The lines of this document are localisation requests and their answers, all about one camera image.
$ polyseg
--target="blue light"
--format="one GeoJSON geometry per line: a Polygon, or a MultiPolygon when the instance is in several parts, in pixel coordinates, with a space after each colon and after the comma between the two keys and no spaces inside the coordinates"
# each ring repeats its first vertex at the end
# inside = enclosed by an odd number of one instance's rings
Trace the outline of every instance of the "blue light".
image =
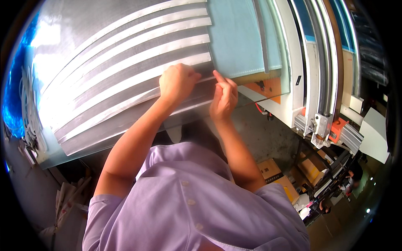
{"type": "Polygon", "coordinates": [[[4,164],[5,164],[5,166],[6,166],[6,172],[9,173],[9,172],[10,172],[10,168],[8,167],[7,162],[4,161],[4,164]]]}

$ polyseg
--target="aluminum profile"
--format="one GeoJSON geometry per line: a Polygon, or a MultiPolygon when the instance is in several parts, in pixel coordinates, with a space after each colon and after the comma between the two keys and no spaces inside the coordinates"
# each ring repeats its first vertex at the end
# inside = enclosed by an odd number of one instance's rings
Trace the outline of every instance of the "aluminum profile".
{"type": "Polygon", "coordinates": [[[363,135],[361,135],[358,130],[353,126],[346,124],[340,133],[339,139],[345,143],[345,145],[350,148],[351,153],[355,155],[359,150],[363,138],[363,135]]]}

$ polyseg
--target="orange panel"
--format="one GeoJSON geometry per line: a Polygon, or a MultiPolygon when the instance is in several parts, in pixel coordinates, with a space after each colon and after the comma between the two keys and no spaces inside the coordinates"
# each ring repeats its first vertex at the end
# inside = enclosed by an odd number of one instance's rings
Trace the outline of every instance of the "orange panel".
{"type": "Polygon", "coordinates": [[[270,78],[260,81],[258,83],[248,83],[245,87],[258,92],[259,94],[272,99],[276,103],[281,103],[282,90],[281,90],[281,78],[270,78]]]}

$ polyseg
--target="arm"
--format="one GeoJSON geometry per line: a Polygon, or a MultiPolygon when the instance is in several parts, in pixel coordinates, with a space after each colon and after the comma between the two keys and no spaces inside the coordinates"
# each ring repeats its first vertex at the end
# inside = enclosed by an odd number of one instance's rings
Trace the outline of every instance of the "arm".
{"type": "Polygon", "coordinates": [[[236,131],[230,115],[237,104],[237,84],[214,71],[218,83],[209,113],[222,138],[230,171],[236,184],[255,192],[266,185],[252,154],[236,131]]]}
{"type": "Polygon", "coordinates": [[[201,74],[188,65],[170,66],[159,79],[160,98],[127,130],[109,153],[94,195],[124,198],[162,122],[190,94],[201,74]]]}

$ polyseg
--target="left hand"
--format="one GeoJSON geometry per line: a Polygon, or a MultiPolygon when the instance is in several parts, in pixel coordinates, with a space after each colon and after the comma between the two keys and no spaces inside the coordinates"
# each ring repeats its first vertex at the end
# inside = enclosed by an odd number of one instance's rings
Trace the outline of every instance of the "left hand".
{"type": "Polygon", "coordinates": [[[160,99],[173,106],[178,106],[187,98],[201,74],[185,64],[169,66],[159,79],[160,99]]]}

